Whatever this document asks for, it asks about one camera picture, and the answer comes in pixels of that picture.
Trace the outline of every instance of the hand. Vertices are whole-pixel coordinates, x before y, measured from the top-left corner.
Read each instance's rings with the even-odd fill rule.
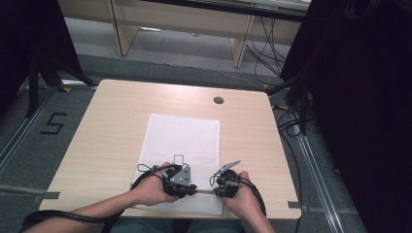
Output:
[[[167,166],[170,163],[165,162],[161,166]],[[163,178],[160,171],[155,172],[159,177]],[[161,180],[156,176],[150,176],[143,179],[134,189],[130,190],[134,192],[136,197],[134,205],[146,205],[152,206],[162,202],[173,203],[179,198],[177,196],[169,196],[163,191]]]
[[[239,173],[240,178],[250,181],[248,172]],[[252,216],[262,215],[260,204],[252,193],[252,190],[245,184],[240,183],[236,195],[233,198],[222,198],[222,202],[240,218],[250,220]]]

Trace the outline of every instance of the grey carpet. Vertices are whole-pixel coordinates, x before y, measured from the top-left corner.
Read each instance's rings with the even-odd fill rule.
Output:
[[[262,82],[253,74],[226,73],[229,78],[217,72],[202,71],[193,68],[178,68],[168,65],[157,65],[149,62],[121,60],[113,58],[93,57],[79,55],[85,74],[96,80],[120,79],[129,81],[142,81],[152,83],[175,83],[200,85],[233,89],[248,89],[262,91]],[[72,79],[62,73],[63,79]],[[268,82],[273,82],[270,77],[260,77]],[[94,91],[90,89],[73,88],[70,92],[57,92],[46,105],[40,118],[30,131],[7,169],[0,177],[0,184],[48,188],[58,165],[70,144],[73,135],[82,119],[87,105]],[[272,104],[283,105],[286,91],[282,91],[270,98]],[[9,112],[2,117],[0,129],[2,129],[3,146],[12,132],[16,129],[25,115],[25,99],[27,94],[22,92],[17,97]],[[56,126],[47,125],[53,113],[64,113],[67,116],[56,116],[54,121],[63,123],[63,127],[57,135],[42,134],[42,131],[56,130]],[[276,119],[283,111],[274,111]],[[316,122],[310,122],[308,127],[316,131]],[[322,174],[330,191],[332,199],[341,216],[345,232],[365,232],[359,215],[348,195],[345,184],[339,176],[333,173],[333,159],[331,158],[321,134],[308,131],[308,139],[313,145],[312,150],[316,154]],[[294,137],[288,137],[300,170],[300,182],[302,186],[302,205],[309,208],[304,212],[299,221],[298,232],[330,232],[322,205],[319,201],[316,188],[308,172],[306,162],[302,156],[300,147]],[[296,164],[292,153],[284,141],[284,149],[290,165],[292,179],[298,191],[299,178],[296,173]],[[17,232],[24,216],[38,208],[38,203],[32,203],[32,196],[2,194],[0,201],[0,230],[1,232]],[[272,219],[277,232],[295,232],[297,220]],[[252,232],[245,223],[247,232]]]

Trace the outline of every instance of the metal claw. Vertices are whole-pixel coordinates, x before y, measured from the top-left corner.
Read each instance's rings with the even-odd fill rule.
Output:
[[[227,163],[225,164],[221,169],[219,169],[214,175],[218,175],[221,174],[227,170],[229,170],[231,167],[235,166],[236,164],[240,163],[240,160],[236,160],[234,162],[231,163]]]

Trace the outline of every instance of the wooden table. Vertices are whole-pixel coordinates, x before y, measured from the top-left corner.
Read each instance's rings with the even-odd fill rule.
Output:
[[[216,104],[215,97],[224,102]],[[268,218],[299,218],[283,146],[267,95],[263,92],[161,83],[105,80],[100,83],[58,168],[41,210],[71,211],[128,190],[150,114],[221,121],[221,164],[237,159],[248,171],[266,205]],[[194,216],[128,209],[124,216]]]

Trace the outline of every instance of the black curtain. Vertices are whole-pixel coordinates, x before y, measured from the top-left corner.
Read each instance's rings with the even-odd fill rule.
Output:
[[[57,0],[3,0],[0,4],[0,116],[29,72],[33,55],[57,58],[82,73]],[[39,64],[39,72],[55,69]]]

